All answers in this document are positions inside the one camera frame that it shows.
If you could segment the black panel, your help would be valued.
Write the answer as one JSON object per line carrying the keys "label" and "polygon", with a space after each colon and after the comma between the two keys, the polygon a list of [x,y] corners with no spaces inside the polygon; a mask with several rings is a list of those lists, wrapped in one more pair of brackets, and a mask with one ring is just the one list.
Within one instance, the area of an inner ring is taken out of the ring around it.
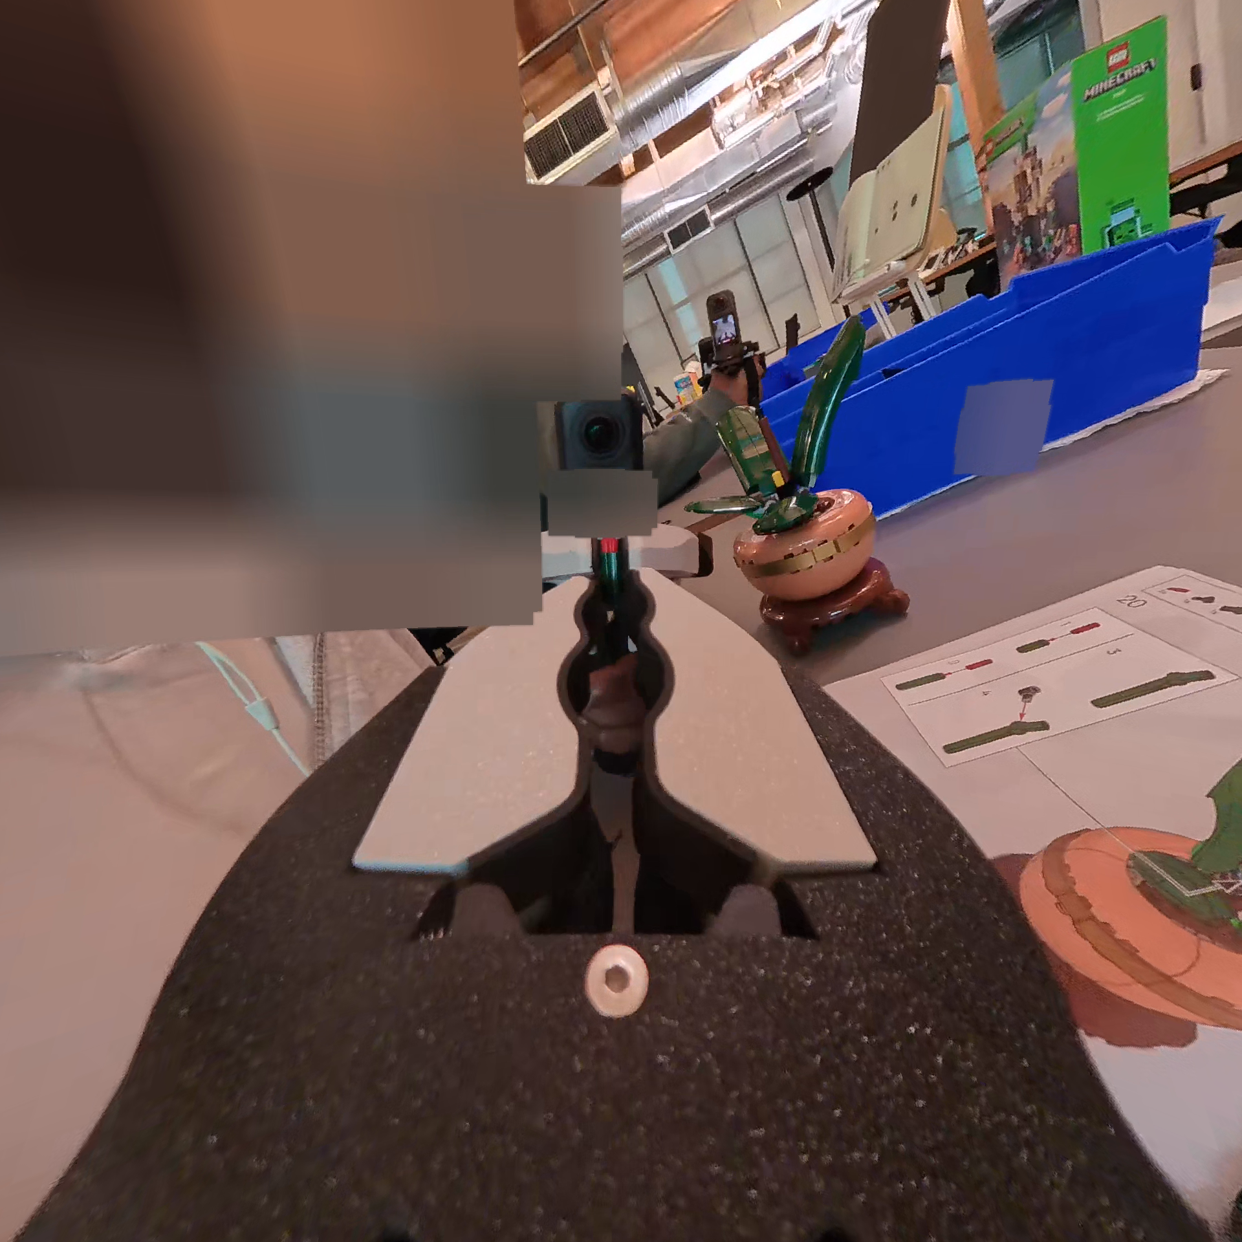
{"label": "black panel", "polygon": [[882,2],[866,27],[849,185],[932,113],[949,2]]}

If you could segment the toy brick potted plant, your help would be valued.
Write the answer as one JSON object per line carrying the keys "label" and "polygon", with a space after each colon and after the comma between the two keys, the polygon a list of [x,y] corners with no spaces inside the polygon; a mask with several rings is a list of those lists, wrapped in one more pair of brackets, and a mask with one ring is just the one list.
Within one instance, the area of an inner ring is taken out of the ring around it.
{"label": "toy brick potted plant", "polygon": [[702,515],[744,515],[733,557],[760,593],[760,616],[790,652],[809,651],[817,632],[865,612],[905,616],[909,597],[874,557],[876,519],[857,491],[816,488],[839,407],[861,370],[865,330],[852,317],[820,360],[786,460],[759,406],[731,408],[718,437],[742,492],[692,503]]}

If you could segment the blue plastic bin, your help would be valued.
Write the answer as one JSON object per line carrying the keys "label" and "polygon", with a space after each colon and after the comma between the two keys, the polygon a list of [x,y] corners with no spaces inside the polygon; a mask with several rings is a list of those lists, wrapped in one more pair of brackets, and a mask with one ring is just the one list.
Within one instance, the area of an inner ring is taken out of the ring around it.
{"label": "blue plastic bin", "polygon": [[821,484],[886,517],[969,479],[954,457],[972,386],[1051,381],[1052,447],[1193,381],[1216,230],[1197,221],[1026,273],[865,350]]}

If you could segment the dark green rod brick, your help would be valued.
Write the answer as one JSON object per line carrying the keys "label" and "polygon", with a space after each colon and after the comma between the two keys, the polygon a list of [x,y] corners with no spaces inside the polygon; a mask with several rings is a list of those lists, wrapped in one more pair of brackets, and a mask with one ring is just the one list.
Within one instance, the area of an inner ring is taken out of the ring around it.
{"label": "dark green rod brick", "polygon": [[587,655],[592,668],[609,668],[636,654],[632,611],[623,586],[598,584],[590,610],[583,616],[587,620]]}

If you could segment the open binder on stand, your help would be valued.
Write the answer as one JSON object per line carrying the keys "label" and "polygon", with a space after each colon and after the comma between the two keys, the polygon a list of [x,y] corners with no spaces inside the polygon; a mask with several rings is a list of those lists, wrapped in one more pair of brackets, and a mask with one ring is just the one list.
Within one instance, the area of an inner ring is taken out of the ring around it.
{"label": "open binder on stand", "polygon": [[851,184],[834,239],[834,302],[870,302],[920,270],[941,211],[951,113],[951,89],[940,84],[929,116]]}

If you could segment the black round stand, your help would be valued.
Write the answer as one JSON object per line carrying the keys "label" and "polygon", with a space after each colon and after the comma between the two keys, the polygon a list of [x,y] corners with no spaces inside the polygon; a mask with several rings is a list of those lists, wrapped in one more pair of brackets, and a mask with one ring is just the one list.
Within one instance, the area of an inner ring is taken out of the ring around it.
{"label": "black round stand", "polygon": [[830,181],[834,169],[831,166],[816,171],[799,180],[785,193],[785,202],[787,204],[800,204],[802,207],[809,207],[813,220],[817,228],[820,240],[822,243],[822,251],[827,261],[827,270],[830,275],[835,275],[835,256],[831,246],[830,231],[827,229],[826,217],[824,215],[822,207],[818,200],[818,190],[821,186]]}

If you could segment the green toy set box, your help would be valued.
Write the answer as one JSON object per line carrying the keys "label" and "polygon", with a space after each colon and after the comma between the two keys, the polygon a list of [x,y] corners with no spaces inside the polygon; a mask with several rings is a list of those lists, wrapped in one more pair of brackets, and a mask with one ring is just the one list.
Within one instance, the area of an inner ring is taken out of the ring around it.
{"label": "green toy set box", "polygon": [[1167,20],[1104,40],[982,140],[1000,289],[1170,226]]}

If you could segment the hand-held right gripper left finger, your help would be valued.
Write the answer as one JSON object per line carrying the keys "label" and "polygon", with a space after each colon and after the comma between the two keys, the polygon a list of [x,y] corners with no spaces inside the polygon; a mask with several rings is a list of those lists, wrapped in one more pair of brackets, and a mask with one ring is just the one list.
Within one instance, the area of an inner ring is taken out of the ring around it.
{"label": "hand-held right gripper left finger", "polygon": [[543,934],[612,931],[612,847],[567,692],[592,590],[565,581],[532,624],[493,626],[444,668],[355,868],[430,879],[449,896],[492,886]]}

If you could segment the ventilation grille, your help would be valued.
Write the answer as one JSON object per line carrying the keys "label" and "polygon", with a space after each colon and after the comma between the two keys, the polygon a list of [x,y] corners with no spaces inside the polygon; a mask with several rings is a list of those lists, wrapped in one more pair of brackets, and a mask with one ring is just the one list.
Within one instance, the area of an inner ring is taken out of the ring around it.
{"label": "ventilation grille", "polygon": [[523,132],[525,177],[532,185],[586,185],[621,159],[616,92],[598,80]]}

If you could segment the silver air duct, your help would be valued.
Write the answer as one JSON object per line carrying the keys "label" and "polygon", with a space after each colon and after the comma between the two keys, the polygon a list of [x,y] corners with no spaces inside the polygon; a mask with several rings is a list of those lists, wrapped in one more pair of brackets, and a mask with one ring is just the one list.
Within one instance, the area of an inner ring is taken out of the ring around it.
{"label": "silver air duct", "polygon": [[[630,85],[613,85],[605,96],[617,129],[605,150],[609,162],[622,163],[703,106],[714,111],[715,100],[750,79],[778,85],[803,80],[796,97],[763,106],[762,126],[773,116],[795,115],[807,136],[830,131],[838,93],[861,89],[865,29],[875,8],[876,3],[862,2],[737,3],[651,73]],[[827,58],[820,76],[809,80],[800,67],[767,70],[804,36],[811,39],[808,57]]]}

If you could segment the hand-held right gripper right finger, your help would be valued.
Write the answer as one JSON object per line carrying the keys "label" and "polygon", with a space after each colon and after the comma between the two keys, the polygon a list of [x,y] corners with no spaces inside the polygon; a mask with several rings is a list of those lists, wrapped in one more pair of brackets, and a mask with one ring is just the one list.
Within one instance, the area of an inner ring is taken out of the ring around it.
{"label": "hand-held right gripper right finger", "polygon": [[654,570],[639,688],[649,700],[632,833],[640,935],[813,935],[795,879],[876,855],[784,668],[753,634]]}

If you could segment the open instruction booklet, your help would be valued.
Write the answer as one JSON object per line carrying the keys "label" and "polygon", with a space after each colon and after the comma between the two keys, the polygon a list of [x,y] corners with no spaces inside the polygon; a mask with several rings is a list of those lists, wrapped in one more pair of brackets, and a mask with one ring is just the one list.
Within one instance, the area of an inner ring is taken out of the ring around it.
{"label": "open instruction booklet", "polygon": [[829,691],[1000,872],[1126,1122],[1239,1240],[1239,586],[1150,567]]}

